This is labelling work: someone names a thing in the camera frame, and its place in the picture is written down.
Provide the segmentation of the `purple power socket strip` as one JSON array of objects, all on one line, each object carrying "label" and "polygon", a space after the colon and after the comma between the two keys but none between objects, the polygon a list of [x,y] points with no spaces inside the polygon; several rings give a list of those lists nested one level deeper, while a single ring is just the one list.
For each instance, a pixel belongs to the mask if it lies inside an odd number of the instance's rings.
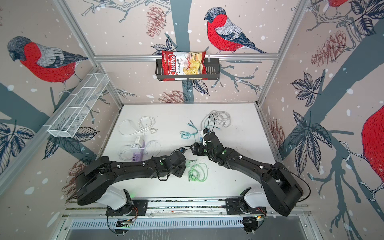
[{"label": "purple power socket strip", "polygon": [[133,162],[141,162],[143,160],[144,150],[145,150],[145,142],[143,142],[142,147],[133,145],[131,147],[131,150],[133,151]]}]

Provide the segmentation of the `white charger adapter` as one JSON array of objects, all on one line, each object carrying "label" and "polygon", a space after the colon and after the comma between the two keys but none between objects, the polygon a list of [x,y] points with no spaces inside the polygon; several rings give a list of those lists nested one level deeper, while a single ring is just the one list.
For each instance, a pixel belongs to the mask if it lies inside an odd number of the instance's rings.
[{"label": "white charger adapter", "polygon": [[135,138],[134,144],[135,144],[136,146],[142,147],[142,145],[143,145],[142,142],[143,142],[142,137],[137,136],[137,137]]}]

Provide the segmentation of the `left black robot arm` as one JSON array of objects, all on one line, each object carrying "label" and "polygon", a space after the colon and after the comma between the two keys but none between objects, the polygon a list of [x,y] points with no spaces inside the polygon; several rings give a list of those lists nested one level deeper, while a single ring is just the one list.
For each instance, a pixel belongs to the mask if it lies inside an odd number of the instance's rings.
[{"label": "left black robot arm", "polygon": [[127,190],[113,184],[132,179],[158,179],[167,181],[169,176],[182,177],[186,169],[186,148],[173,151],[169,156],[151,157],[141,162],[115,162],[103,156],[85,167],[75,177],[76,198],[79,206],[99,203],[120,210],[132,207]]}]

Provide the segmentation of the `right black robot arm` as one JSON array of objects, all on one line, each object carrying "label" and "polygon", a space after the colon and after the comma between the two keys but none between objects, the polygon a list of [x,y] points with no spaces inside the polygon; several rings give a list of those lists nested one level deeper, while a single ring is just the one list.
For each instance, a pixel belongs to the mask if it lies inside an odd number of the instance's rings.
[{"label": "right black robot arm", "polygon": [[238,171],[259,182],[269,205],[278,214],[287,217],[303,196],[304,191],[283,164],[258,162],[224,147],[214,132],[205,134],[203,139],[202,143],[190,146],[193,155],[206,156],[219,166]]}]

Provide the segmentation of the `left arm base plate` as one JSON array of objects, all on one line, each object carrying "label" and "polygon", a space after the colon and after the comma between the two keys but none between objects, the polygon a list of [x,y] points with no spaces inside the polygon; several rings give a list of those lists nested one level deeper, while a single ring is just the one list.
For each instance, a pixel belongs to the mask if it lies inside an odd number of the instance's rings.
[{"label": "left arm base plate", "polygon": [[118,210],[113,210],[107,206],[107,217],[125,217],[125,216],[145,216],[148,208],[148,200],[131,200]]}]

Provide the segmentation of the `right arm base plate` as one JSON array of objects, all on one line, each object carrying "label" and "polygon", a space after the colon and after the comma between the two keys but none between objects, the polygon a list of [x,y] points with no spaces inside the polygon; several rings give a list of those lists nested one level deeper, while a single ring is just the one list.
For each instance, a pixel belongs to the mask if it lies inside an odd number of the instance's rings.
[{"label": "right arm base plate", "polygon": [[222,208],[226,209],[227,215],[262,215],[267,214],[265,207],[250,207],[244,200],[241,199],[225,199],[225,204]]}]

